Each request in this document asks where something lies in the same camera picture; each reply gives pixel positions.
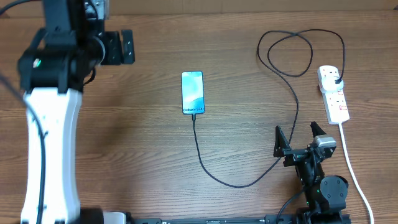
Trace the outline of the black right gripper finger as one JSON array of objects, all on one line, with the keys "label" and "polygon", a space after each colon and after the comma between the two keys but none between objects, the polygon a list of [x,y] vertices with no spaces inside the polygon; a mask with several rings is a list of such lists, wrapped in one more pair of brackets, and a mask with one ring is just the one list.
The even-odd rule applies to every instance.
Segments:
[{"label": "black right gripper finger", "polygon": [[319,127],[319,125],[315,121],[311,122],[310,127],[312,130],[313,137],[326,135],[326,132],[324,132],[324,130],[322,130],[322,128]]},{"label": "black right gripper finger", "polygon": [[274,157],[284,157],[285,151],[290,151],[292,148],[286,139],[280,126],[275,127],[275,144],[274,144]]}]

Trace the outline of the blue screen smartphone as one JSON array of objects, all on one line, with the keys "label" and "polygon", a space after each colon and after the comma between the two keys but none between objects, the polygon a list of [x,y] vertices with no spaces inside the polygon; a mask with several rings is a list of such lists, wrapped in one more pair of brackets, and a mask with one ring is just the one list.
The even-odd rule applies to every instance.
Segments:
[{"label": "blue screen smartphone", "polygon": [[203,72],[182,72],[182,113],[203,114],[205,112],[205,96]]}]

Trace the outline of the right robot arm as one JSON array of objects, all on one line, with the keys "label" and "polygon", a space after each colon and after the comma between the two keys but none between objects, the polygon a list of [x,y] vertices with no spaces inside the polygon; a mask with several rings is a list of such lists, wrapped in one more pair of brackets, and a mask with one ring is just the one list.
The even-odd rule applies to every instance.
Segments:
[{"label": "right robot arm", "polygon": [[[329,159],[336,141],[316,122],[310,124],[313,141],[304,149],[293,149],[280,126],[275,127],[274,157],[283,159],[285,167],[295,167],[302,190],[293,195],[270,223],[350,223],[349,215],[342,214],[346,208],[348,181],[339,175],[325,175],[322,162]],[[293,215],[283,215],[285,208],[304,194],[307,206],[298,208]]]}]

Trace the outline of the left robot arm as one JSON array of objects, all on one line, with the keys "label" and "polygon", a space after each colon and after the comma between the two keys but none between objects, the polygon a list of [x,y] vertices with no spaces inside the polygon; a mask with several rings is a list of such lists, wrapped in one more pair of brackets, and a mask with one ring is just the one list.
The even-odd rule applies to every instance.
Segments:
[{"label": "left robot arm", "polygon": [[128,212],[81,206],[76,127],[99,65],[132,64],[133,34],[107,31],[108,1],[47,0],[45,25],[18,61],[27,107],[28,176],[21,223],[132,223]]}]

